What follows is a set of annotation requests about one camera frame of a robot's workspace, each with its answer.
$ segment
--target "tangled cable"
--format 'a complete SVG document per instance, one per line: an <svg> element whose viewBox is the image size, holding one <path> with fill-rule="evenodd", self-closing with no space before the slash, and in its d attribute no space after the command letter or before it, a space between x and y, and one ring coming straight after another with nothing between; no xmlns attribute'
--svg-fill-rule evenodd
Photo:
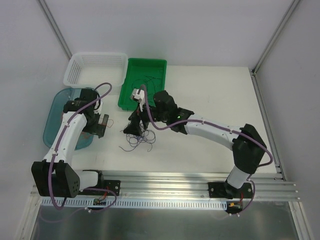
<svg viewBox="0 0 320 240"><path fill-rule="evenodd" d="M151 145L151 148L148 150L150 152L152 150L153 144L156 142L156 134L152 130L144 130L144 125L141 123L140 128L142 130L142 136L135 136L132 134L127 134L125 136L126 140L132 147L131 150L126 150L122 146L119 146L125 152L131 152L136 149L141 143L147 143Z"/></svg>

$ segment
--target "plastic container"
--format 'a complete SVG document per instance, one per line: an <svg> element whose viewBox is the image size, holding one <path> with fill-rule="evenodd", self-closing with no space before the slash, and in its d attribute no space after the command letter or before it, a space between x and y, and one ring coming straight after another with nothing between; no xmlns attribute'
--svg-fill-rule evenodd
<svg viewBox="0 0 320 240"><path fill-rule="evenodd" d="M126 77L128 56L112 52L79 52L72 56L63 84L72 88L95 88L101 83L120 87Z"/></svg>
<svg viewBox="0 0 320 240"><path fill-rule="evenodd" d="M43 142L48 148L51 148L54 143L61 126L64 105L68 100L78 98L80 92L80 88L66 88L55 95L43 132ZM93 139L94 136L92 134L82 132L76 143L75 150L88 147Z"/></svg>
<svg viewBox="0 0 320 240"><path fill-rule="evenodd" d="M133 89L140 88L141 84L146 86L149 104L154 106L154 94L165 89L166 69L167 61L163 59L129 58L118 106L126 111L134 111L137 102L130 96Z"/></svg>

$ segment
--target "basket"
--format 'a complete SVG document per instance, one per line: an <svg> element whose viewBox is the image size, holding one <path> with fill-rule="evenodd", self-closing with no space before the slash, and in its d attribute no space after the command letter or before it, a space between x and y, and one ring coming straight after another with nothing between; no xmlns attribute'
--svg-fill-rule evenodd
<svg viewBox="0 0 320 240"><path fill-rule="evenodd" d="M120 87L125 81L128 56L112 52L79 52L72 56L63 84L72 88L91 87L108 82Z"/></svg>

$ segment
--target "blue container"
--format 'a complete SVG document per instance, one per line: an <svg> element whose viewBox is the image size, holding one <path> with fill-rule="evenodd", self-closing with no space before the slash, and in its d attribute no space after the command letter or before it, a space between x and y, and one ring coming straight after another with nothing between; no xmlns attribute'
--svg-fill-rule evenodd
<svg viewBox="0 0 320 240"><path fill-rule="evenodd" d="M43 132L43 142L51 148L56 139L59 128L62 123L64 105L69 100L74 100L80 96L81 88L66 88L58 92L52 102L51 109L46 120L45 129ZM87 132L82 132L76 143L75 150L88 147L94 139L94 136Z"/></svg>

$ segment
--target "perforated rail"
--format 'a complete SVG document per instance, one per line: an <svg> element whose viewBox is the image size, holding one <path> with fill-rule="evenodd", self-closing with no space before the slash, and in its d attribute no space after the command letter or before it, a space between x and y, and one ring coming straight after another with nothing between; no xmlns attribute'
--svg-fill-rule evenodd
<svg viewBox="0 0 320 240"><path fill-rule="evenodd" d="M113 202L113 197L108 197L104 202L106 206ZM63 198L57 197L58 205L61 205ZM43 206L52 206L50 197L42 199ZM77 197L68 199L65 203L66 207L90 207L103 208L103 205L94 205L93 198ZM214 200L170 200L170 199L132 199L120 198L112 206L112 208L131 208L131 209L198 209L198 210L226 210L227 203L225 201Z"/></svg>

